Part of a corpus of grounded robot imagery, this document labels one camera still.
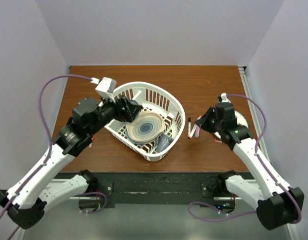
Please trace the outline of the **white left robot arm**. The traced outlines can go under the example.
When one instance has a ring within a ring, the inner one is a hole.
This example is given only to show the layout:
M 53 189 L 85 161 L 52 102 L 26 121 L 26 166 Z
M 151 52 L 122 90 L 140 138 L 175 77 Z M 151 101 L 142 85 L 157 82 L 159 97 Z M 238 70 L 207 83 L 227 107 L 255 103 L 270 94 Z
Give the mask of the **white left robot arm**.
M 72 116 L 53 141 L 47 152 L 16 185 L 0 190 L 3 212 L 26 230 L 37 224 L 48 209 L 76 196 L 92 196 L 99 187 L 98 178 L 88 170 L 81 170 L 72 179 L 53 190 L 46 190 L 51 180 L 91 143 L 94 135 L 112 120 L 132 123 L 143 106 L 122 96 L 98 103 L 85 98 L 72 110 Z

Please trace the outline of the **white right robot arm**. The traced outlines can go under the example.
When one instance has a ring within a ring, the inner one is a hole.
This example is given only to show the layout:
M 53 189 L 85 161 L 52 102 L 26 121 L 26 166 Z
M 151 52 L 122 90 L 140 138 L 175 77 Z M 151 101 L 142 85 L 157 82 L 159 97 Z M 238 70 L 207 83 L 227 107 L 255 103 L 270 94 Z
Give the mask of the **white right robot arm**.
M 258 148 L 249 128 L 238 123 L 230 102 L 219 102 L 210 107 L 195 125 L 209 133 L 217 133 L 243 161 L 258 184 L 253 186 L 231 170 L 218 175 L 216 190 L 219 195 L 226 197 L 232 193 L 240 197 L 256 211 L 259 221 L 268 230 L 301 220 L 303 191 L 291 187 L 277 173 Z

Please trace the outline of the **white black marker pen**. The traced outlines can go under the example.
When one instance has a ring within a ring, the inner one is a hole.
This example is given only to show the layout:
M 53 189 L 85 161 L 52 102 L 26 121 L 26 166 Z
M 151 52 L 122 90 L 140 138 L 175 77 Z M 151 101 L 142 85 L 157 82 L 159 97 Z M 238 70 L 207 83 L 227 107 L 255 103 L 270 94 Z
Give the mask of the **white black marker pen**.
M 188 117 L 188 138 L 190 139 L 190 134 L 191 134 L 191 118 Z

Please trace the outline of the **pink highlighter pen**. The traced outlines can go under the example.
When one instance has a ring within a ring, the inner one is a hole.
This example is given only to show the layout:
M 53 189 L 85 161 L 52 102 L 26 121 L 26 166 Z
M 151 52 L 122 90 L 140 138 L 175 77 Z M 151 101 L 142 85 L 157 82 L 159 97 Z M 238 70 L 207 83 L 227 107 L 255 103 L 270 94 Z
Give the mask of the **pink highlighter pen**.
M 194 136 L 195 136 L 195 138 L 198 138 L 200 136 L 200 128 L 199 127 L 196 127 Z

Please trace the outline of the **white red pen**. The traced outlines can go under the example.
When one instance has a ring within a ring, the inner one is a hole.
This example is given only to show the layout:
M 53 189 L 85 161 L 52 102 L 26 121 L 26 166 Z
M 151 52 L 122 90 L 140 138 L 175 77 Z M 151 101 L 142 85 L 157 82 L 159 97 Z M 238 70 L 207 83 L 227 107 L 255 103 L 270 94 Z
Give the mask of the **white red pen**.
M 196 124 L 194 124 L 193 126 L 191 126 L 191 134 L 190 134 L 190 137 L 191 137 L 191 138 L 195 135 L 196 127 L 197 127 Z

